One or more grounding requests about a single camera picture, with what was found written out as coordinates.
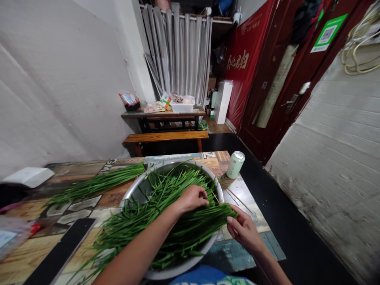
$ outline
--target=hand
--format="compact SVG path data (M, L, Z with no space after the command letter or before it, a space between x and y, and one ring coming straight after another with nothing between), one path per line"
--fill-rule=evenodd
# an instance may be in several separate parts
M267 247L259 235L252 218L239 207L231 205L231 208L239 214L236 219L227 217L227 229L232 237L251 255L265 250Z
M175 202L182 213L190 212L200 206L210 204L207 200L206 190L197 185L191 185L185 189L181 197Z

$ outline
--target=small table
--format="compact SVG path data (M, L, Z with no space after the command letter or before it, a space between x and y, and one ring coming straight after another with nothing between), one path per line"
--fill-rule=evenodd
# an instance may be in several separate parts
M127 165L139 162L144 162L144 164L162 163L163 160L168 162L173 159L188 160L190 158L194 159L197 164L207 166L217 177L222 176L223 183L239 196L250 208L251 212L222 187L224 202L237 205L249 214L273 256L277 260L286 259L243 178L240 175L237 179L230 179L225 176L230 161L230 155L227 151L111 159L108 161L53 163L46 167L54 171L55 175L40 187L30 189L29 196L24 199L24 204L6 213L8 217L36 220L41 225L41 228L11 253L4 262L0 263L0 284L8 285L25 282L63 237L74 220L85 217L96 218L96 225L73 254L55 283L55 285L66 285L74 273L95 254L94 251L88 248L96 240L102 222L119 211L118 206L126 191L133 184L134 179L99 194L98 197L92 198L90 203L89 200L82 201L75 205L65 205L61 209L54 209L54 206L44 206L54 194L63 192L73 182L88 180L99 174L114 171ZM238 272L256 266L252 256L232 238L227 230L227 225L224 225L219 230L214 245L204 256L201 263L225 272ZM91 274L95 266L96 264L94 263L86 266L70 284L77 284L84 276Z
M153 131L174 131L179 129L194 129L198 131L199 117L206 115L202 106L194 106L193 111L190 113L174 113L173 111L157 112L157 113L144 113L146 105L141 105L136 111L125 112L122 114L123 119L137 119L139 122L142 133L151 133ZM195 121L194 126L185 126L185 122ZM182 127L161 127L161 122L182 122ZM151 128L149 123L158 123L157 128Z

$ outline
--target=soda can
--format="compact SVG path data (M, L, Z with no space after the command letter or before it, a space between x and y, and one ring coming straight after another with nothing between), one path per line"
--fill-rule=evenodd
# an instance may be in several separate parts
M231 155L230 163L228 165L227 169L227 176L231 179L236 179L239 175L240 169L243 166L245 160L244 153L240 151L234 151L234 153Z

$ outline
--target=chive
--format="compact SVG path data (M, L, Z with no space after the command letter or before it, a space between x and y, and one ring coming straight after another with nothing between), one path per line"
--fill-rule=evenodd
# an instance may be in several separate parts
M113 172L95 176L84 182L75 182L72 184L72 188L65 190L63 193L54 195L44 206L57 204L58 207L62 207L73 201L82 201L94 197L100 192L107 191L140 176L144 171L144 164L141 162Z
M237 217L238 214L232 211L229 204L220 204L217 201L214 194L217 190L215 179L210 179L198 165L197 167L198 169L193 169L180 163L168 173L159 174L155 170L147 175L146 179L153 189L150 196L144 189L138 187L147 202L140 204L138 201L127 200L118 214L103 222L102 231L91 248L97 253L86 263L87 265L100 258L101 265L90 277L85 278L84 282L101 272L127 244L191 185L204 187L210 204L182 215L161 246L150 268L162 270L177 262L183 262L186 258L203 255L199 250L204 243L222 228L228 216ZM116 250L100 257L110 249Z

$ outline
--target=wooden bench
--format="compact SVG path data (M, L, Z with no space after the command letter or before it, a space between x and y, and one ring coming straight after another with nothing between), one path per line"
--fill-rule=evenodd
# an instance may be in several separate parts
M123 143L134 143L138 156L142 156L140 143L150 143L159 141L179 141L185 139L198 140L198 150L202 152L201 139L208 139L209 134L207 131L184 131L172 133L144 133L129 135Z

